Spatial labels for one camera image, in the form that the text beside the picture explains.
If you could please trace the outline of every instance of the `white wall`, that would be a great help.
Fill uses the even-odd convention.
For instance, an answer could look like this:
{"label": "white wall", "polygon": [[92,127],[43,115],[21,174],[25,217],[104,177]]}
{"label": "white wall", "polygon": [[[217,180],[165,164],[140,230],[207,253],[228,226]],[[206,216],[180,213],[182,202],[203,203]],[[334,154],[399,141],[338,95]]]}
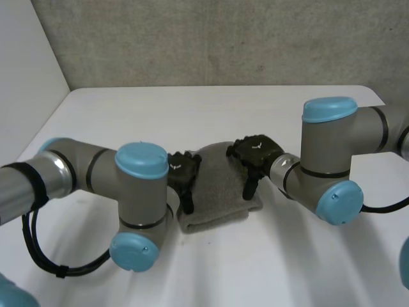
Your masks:
{"label": "white wall", "polygon": [[21,154],[68,93],[30,0],[0,0],[0,165]]}

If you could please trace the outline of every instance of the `folded gray towel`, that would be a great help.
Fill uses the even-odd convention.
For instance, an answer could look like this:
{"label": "folded gray towel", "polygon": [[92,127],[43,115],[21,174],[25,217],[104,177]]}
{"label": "folded gray towel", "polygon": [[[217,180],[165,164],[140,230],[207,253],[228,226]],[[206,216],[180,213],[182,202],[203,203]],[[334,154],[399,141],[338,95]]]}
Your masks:
{"label": "folded gray towel", "polygon": [[241,162],[226,157],[232,142],[208,145],[197,152],[202,158],[199,173],[192,188],[194,213],[178,211],[180,228],[185,233],[200,232],[231,221],[246,219],[250,210],[262,208],[255,196],[242,197],[247,170]]}

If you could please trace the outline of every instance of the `gray robot arm segment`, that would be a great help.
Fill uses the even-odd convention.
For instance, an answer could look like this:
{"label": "gray robot arm segment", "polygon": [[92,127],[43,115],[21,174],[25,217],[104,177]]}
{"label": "gray robot arm segment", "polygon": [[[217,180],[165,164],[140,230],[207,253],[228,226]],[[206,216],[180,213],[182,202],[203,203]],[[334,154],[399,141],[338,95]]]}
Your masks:
{"label": "gray robot arm segment", "polygon": [[331,224],[343,224],[363,206],[349,180],[352,155],[394,152],[404,158],[409,116],[395,106],[361,107],[347,97],[305,103],[300,159],[286,153],[270,169],[282,191]]}
{"label": "gray robot arm segment", "polygon": [[[32,203],[39,194],[48,200],[82,189],[118,201],[120,227],[110,247],[114,262],[133,271],[153,265],[179,205],[167,186],[167,152],[161,147],[132,143],[114,151],[55,139],[19,165],[0,170],[0,177],[7,178],[0,185],[2,224],[37,209]],[[44,186],[42,193],[34,183],[36,176]]]}

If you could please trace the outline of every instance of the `gray wall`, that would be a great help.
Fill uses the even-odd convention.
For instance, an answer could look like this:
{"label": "gray wall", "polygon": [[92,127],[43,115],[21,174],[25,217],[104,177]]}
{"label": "gray wall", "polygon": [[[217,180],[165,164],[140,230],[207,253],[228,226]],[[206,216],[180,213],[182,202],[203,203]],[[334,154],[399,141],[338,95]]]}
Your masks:
{"label": "gray wall", "polygon": [[32,0],[72,90],[361,84],[409,94],[407,0]]}

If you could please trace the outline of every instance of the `white tabletop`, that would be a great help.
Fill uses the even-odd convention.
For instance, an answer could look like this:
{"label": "white tabletop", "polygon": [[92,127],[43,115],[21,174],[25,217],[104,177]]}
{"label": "white tabletop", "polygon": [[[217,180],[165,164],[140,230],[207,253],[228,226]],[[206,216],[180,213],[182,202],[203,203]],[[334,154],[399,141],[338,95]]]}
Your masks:
{"label": "white tabletop", "polygon": [[[362,86],[76,90],[20,159],[55,136],[114,149],[149,141],[175,152],[266,134],[299,155],[303,103],[334,95],[353,97],[359,106],[382,104]],[[386,153],[354,157],[351,179],[366,205],[381,207],[407,196],[408,174],[409,164]],[[409,209],[330,226],[266,180],[259,193],[264,209],[246,221],[193,235],[175,223],[157,263],[139,274],[109,260],[88,276],[57,279],[30,259],[17,219],[0,228],[0,272],[42,307],[408,306],[397,259],[409,236]],[[46,255],[71,266],[99,256],[117,228],[116,202],[81,191],[51,201],[38,219]]]}

